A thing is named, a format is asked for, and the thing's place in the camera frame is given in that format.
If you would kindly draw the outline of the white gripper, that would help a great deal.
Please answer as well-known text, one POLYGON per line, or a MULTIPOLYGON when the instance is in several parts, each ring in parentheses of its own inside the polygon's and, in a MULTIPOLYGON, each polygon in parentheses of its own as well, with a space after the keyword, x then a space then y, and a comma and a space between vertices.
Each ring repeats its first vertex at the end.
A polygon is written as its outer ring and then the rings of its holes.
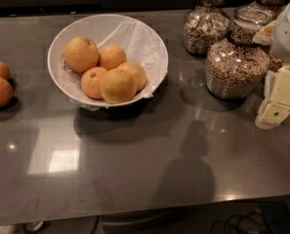
MULTIPOLYGON (((290 2, 276 21, 271 21, 259 30, 252 41, 263 46, 271 44, 270 51, 275 57, 283 62, 290 62, 290 2)), ((268 72, 264 97, 255 125, 269 130, 280 126, 290 116, 290 64, 276 72, 268 72)))

